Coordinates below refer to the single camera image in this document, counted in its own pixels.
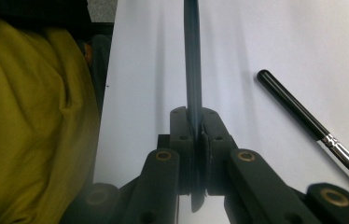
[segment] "white surface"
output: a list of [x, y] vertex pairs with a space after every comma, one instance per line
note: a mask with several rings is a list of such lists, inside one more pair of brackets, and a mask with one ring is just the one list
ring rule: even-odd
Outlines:
[[[305, 191], [349, 181], [256, 81], [270, 70], [349, 149], [349, 0], [200, 1], [203, 106], [223, 119], [239, 147], [261, 154]], [[126, 184], [140, 174], [169, 112], [186, 105], [183, 1], [119, 1], [95, 181]], [[228, 223], [222, 198], [179, 223]]]

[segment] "yellow clothing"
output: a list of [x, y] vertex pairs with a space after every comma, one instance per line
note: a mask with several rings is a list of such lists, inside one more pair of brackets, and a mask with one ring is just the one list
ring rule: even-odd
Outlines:
[[0, 20], [0, 223], [58, 223], [91, 168], [98, 129], [72, 36]]

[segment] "gray carpet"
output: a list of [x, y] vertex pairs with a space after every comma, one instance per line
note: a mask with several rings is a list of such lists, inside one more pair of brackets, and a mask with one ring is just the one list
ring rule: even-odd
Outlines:
[[95, 22], [114, 22], [118, 0], [87, 0], [91, 20]]

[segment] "mustard yellow fabric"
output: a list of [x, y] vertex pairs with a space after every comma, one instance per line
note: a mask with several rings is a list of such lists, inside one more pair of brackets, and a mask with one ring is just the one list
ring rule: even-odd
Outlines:
[[58, 223], [85, 182], [98, 128], [72, 36], [0, 20], [0, 223]]

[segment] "silver metal band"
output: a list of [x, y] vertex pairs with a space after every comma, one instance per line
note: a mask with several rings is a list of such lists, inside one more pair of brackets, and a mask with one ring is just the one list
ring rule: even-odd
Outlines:
[[317, 142], [349, 176], [349, 151], [332, 134]]

